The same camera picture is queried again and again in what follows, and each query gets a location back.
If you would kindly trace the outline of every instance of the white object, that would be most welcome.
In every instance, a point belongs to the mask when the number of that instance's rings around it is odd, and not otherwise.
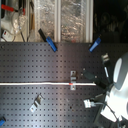
[[[116,83],[117,80],[118,80],[118,76],[119,76],[119,72],[120,72],[120,68],[121,68],[121,65],[122,65],[122,59],[120,58],[117,63],[116,63],[116,66],[115,66],[115,69],[114,69],[114,82]]]
[[[125,77],[121,90],[117,90],[115,86],[110,91],[110,95],[106,97],[108,106],[115,112],[117,118],[123,116],[128,120],[128,73]],[[109,120],[115,122],[116,118],[106,106],[101,114]]]
[[[1,38],[1,42],[5,42],[5,40]]]
[[[8,85],[79,85],[79,86],[96,86],[94,83],[51,83],[51,82],[40,82],[40,83],[0,83],[0,86],[8,86]]]
[[[4,30],[2,37],[7,41],[7,42],[12,42],[14,40],[14,36],[11,35],[7,30]]]
[[[30,108],[30,111],[31,111],[32,113],[34,113],[34,112],[36,111],[36,109],[37,109],[36,105],[33,104],[33,105],[31,106],[31,108]]]
[[[85,108],[91,108],[91,102],[90,100],[84,100]]]

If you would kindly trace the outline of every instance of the metal post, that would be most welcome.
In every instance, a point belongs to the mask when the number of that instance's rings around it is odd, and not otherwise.
[[[86,0],[86,27],[85,27],[85,42],[86,43],[89,43],[90,42],[90,9],[89,9],[89,6],[90,6],[90,0]]]
[[[55,32],[54,32],[54,41],[58,42],[58,0],[55,0],[55,19],[54,19],[54,24],[55,24]]]
[[[61,42],[61,0],[58,0],[58,43]]]
[[[89,0],[90,2],[90,43],[93,42],[93,0]]]
[[[0,26],[1,26],[1,8],[0,8]]]

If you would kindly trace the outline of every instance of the bolt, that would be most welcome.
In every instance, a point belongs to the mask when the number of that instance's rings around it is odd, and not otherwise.
[[[3,45],[3,46],[1,46],[1,48],[2,48],[2,49],[4,49],[4,45]]]

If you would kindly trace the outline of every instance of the blue handle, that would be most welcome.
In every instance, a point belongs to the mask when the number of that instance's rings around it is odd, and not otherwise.
[[[2,120],[0,121],[0,126],[2,126],[2,125],[4,124],[4,122],[5,122],[5,120],[2,119]]]
[[[101,39],[100,39],[100,37],[98,37],[97,39],[96,39],[96,41],[94,42],[94,44],[91,46],[91,48],[89,49],[89,51],[90,52],[92,52],[99,44],[100,44],[100,42],[101,42]]]
[[[54,43],[52,42],[52,39],[49,36],[47,37],[46,41],[52,47],[53,51],[56,52],[57,48],[55,47]]]

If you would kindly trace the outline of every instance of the black cable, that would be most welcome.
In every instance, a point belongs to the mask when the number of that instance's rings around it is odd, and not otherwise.
[[[7,40],[5,40],[3,37],[1,37],[1,39],[3,39],[5,42],[7,42]]]
[[[14,42],[14,41],[15,41],[15,39],[16,39],[16,36],[14,36],[14,39],[13,39],[13,41],[12,41],[12,42]]]
[[[24,36],[23,36],[23,33],[22,33],[22,31],[21,31],[21,37],[22,37],[22,39],[23,39],[23,42],[25,42],[25,39],[24,39]]]

